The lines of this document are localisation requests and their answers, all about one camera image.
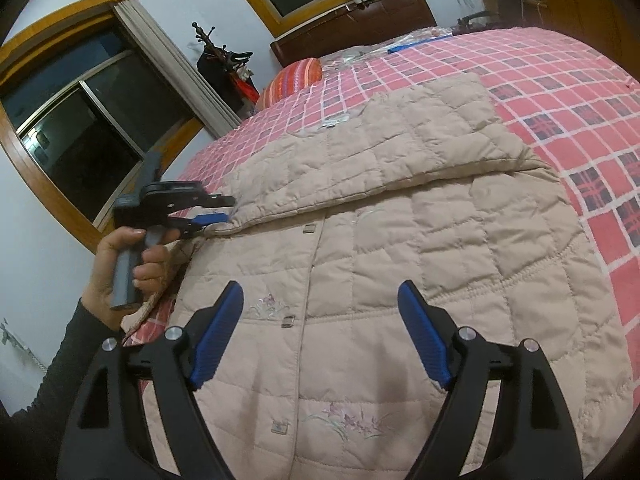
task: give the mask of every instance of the striped cushion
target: striped cushion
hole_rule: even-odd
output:
[[[321,79],[322,65],[319,59],[309,57],[291,63],[280,70],[280,73],[267,85],[267,88],[260,95],[256,107],[258,110],[265,110]]]

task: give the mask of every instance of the blue rubber tip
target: blue rubber tip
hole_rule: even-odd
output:
[[[447,347],[407,283],[398,288],[398,309],[427,375],[447,389],[452,380]]]
[[[196,390],[216,374],[226,345],[242,315],[243,303],[242,287],[235,283],[223,298],[223,303],[194,349],[193,368],[189,381]]]
[[[197,225],[222,224],[228,221],[229,216],[226,213],[209,213],[206,215],[198,215],[191,219],[191,223]]]

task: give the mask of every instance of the black sleeve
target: black sleeve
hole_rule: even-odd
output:
[[[6,421],[7,428],[2,428],[3,436],[10,436],[20,477],[55,478],[66,420],[82,379],[102,341],[121,336],[78,303],[33,404],[15,413]]]

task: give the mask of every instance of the gripper handle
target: gripper handle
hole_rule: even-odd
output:
[[[112,310],[139,308],[142,305],[142,291],[133,286],[133,269],[142,263],[142,251],[158,245],[165,231],[161,225],[151,226],[146,230],[144,241],[118,254],[113,272]]]

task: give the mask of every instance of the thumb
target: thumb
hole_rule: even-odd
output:
[[[131,227],[118,227],[115,231],[106,235],[98,244],[97,253],[120,252],[121,250],[134,245],[142,240],[145,235],[144,229],[133,229]]]

